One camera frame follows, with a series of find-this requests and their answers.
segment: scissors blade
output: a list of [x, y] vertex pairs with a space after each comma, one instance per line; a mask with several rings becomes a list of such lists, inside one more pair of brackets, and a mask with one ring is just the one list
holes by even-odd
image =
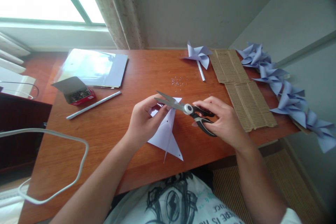
[[167, 104], [168, 106], [170, 107], [173, 107], [175, 109], [178, 109], [178, 110], [181, 110], [181, 111], [184, 111], [184, 104], [181, 105], [180, 103], [178, 103], [173, 97], [167, 95], [167, 94], [164, 94], [164, 93], [161, 93], [159, 91], [157, 91], [160, 95], [162, 95], [164, 98], [166, 98], [170, 103], [168, 104], [166, 100], [162, 100], [160, 99], [160, 102], [162, 102], [163, 104]]
[[157, 100], [158, 102], [163, 103], [163, 104], [166, 104], [166, 105], [168, 105], [168, 106], [170, 106], [170, 107], [172, 107], [172, 108], [174, 108], [174, 109], [178, 109], [178, 110], [182, 110], [182, 111], [184, 111], [184, 106], [182, 106], [182, 105], [179, 104], [178, 102], [173, 103], [173, 102], [170, 102], [170, 101], [168, 101], [168, 100], [162, 100], [162, 99], [160, 99], [160, 98], [156, 98], [156, 97], [154, 97], [154, 99]]
[[164, 98], [166, 98], [168, 101], [172, 102], [172, 103], [178, 103], [173, 97], [167, 95], [167, 94], [164, 94], [164, 93], [161, 93], [159, 91], [157, 91], [160, 95], [162, 95]]

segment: white paper straw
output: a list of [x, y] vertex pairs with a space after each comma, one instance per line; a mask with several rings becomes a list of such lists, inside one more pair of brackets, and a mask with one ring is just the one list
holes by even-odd
[[201, 68], [200, 61], [197, 61], [197, 65], [198, 65], [199, 72], [201, 73], [201, 76], [202, 76], [202, 81], [205, 81], [205, 78], [204, 78], [204, 74], [203, 74], [203, 71], [202, 71], [202, 68]]
[[82, 110], [80, 110], [80, 111], [78, 111], [78, 112], [76, 112], [76, 113], [74, 113], [74, 114], [72, 114], [72, 115], [69, 115], [69, 116], [67, 117], [67, 119], [70, 120], [70, 119], [72, 119], [72, 118], [78, 116], [79, 114], [82, 114], [82, 113], [84, 113], [85, 111], [88, 111], [89, 109], [92, 109], [93, 107], [96, 107], [97, 105], [99, 105], [99, 104], [101, 104], [101, 103], [103, 103], [103, 102], [106, 102], [107, 100], [109, 100], [109, 99], [111, 99], [111, 98], [113, 98], [114, 96], [117, 96], [117, 95], [119, 95], [119, 94], [121, 94], [120, 91], [117, 92], [117, 93], [114, 93], [114, 94], [112, 94], [112, 95], [110, 95], [110, 96], [107, 96], [106, 98], [104, 98], [104, 99], [102, 99], [102, 100], [100, 100], [100, 101], [97, 101], [96, 103], [90, 105], [89, 107], [86, 107], [86, 108], [84, 108], [84, 109], [82, 109]]

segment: desk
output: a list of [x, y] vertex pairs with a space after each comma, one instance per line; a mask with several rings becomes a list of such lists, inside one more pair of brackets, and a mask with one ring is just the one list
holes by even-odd
[[[67, 200], [85, 182], [101, 163], [108, 152], [125, 134], [134, 105], [155, 94], [156, 90], [174, 97], [182, 97], [182, 102], [192, 103], [210, 95], [231, 104], [223, 84], [218, 83], [211, 63], [203, 70], [203, 82], [195, 61], [184, 60], [187, 50], [105, 50], [106, 52], [129, 56], [124, 80], [120, 88], [122, 94], [91, 109], [72, 120], [65, 118], [90, 103], [117, 92], [118, 89], [95, 89], [97, 100], [81, 107], [68, 105], [58, 92], [50, 113], [47, 129], [79, 137], [89, 142], [90, 149], [79, 182], [43, 205], [25, 202], [19, 223], [35, 223], [55, 216]], [[246, 68], [250, 78], [259, 74]], [[180, 79], [182, 86], [172, 85], [172, 79]], [[257, 82], [269, 107], [278, 106], [278, 100], [269, 86]], [[260, 128], [249, 133], [257, 145], [285, 137], [299, 131], [286, 115], [274, 114], [278, 126]], [[207, 136], [202, 130], [191, 126], [193, 119], [177, 111], [173, 134], [183, 154], [184, 162], [167, 154], [151, 144], [145, 144], [133, 157], [119, 184], [117, 194], [161, 180], [174, 174], [222, 159], [234, 154], [234, 149], [220, 138]], [[84, 145], [52, 135], [44, 135], [34, 167], [28, 194], [39, 200], [71, 183], [77, 176]]]

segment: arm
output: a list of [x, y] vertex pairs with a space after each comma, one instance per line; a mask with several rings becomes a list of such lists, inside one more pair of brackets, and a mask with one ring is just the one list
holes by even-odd
[[286, 201], [275, 187], [259, 150], [245, 133], [235, 110], [215, 97], [196, 101], [194, 105], [216, 114], [218, 120], [204, 126], [235, 148], [241, 191], [252, 218], [261, 224], [279, 224], [286, 213]]
[[[167, 106], [158, 106], [154, 97], [163, 99], [160, 95], [154, 95], [135, 105], [125, 136], [58, 212], [51, 224], [104, 222], [128, 163], [155, 134], [168, 113]], [[159, 110], [154, 117], [149, 114], [153, 109]]]

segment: white wall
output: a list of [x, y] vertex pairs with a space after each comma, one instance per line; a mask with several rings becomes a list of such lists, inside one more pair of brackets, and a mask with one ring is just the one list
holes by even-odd
[[279, 62], [335, 31], [336, 0], [271, 0], [230, 48], [262, 43]]
[[0, 22], [0, 32], [25, 44], [33, 51], [116, 49], [106, 27], [20, 25]]
[[138, 0], [149, 48], [228, 48], [270, 0]]
[[[320, 119], [336, 124], [336, 38], [283, 66], [290, 73], [289, 81], [306, 90], [309, 108]], [[336, 203], [336, 148], [323, 154], [316, 135], [300, 132], [288, 137], [327, 206]]]

